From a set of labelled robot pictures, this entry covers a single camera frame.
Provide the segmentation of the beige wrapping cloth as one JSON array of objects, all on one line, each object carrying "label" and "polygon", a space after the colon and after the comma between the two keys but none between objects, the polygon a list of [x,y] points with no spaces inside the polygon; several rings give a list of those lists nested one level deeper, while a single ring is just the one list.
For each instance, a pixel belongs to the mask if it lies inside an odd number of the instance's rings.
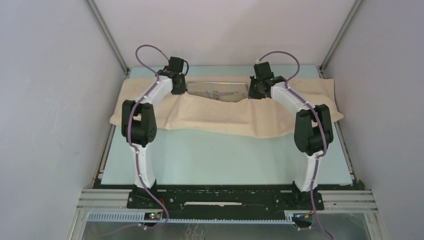
[{"label": "beige wrapping cloth", "polygon": [[[110,124],[120,126],[124,100],[135,100],[153,81],[152,77],[124,80]],[[192,76],[187,81],[249,84],[250,78]],[[335,103],[334,79],[296,77],[288,84],[304,99],[317,105],[326,104],[333,123],[344,118]],[[158,106],[154,106],[154,113],[157,127],[166,130],[193,129],[264,139],[293,133],[295,127],[294,115],[271,98],[224,102],[188,93],[172,95],[168,92]]]}]

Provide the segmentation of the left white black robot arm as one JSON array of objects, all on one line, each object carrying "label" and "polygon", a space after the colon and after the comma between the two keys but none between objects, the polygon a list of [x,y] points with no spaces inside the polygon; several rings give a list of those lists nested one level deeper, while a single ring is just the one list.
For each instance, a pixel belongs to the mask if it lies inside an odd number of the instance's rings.
[{"label": "left white black robot arm", "polygon": [[149,153],[158,132],[155,107],[167,94],[183,95],[188,91],[185,80],[188,71],[186,60],[171,56],[140,96],[122,103],[121,133],[134,156],[136,177],[132,192],[145,208],[153,208],[158,202],[153,157]]}]

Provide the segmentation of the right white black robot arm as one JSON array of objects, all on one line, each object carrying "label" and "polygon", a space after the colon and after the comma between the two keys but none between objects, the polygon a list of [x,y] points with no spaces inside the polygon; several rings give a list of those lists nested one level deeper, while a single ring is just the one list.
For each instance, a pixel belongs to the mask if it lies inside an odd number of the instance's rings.
[{"label": "right white black robot arm", "polygon": [[250,77],[248,96],[251,99],[271,98],[294,115],[294,143],[305,159],[294,180],[296,191],[291,204],[304,209],[311,202],[310,194],[317,187],[316,178],[321,158],[334,140],[331,112],[326,104],[316,105],[301,96],[282,76],[276,76],[268,62],[256,63]]}]

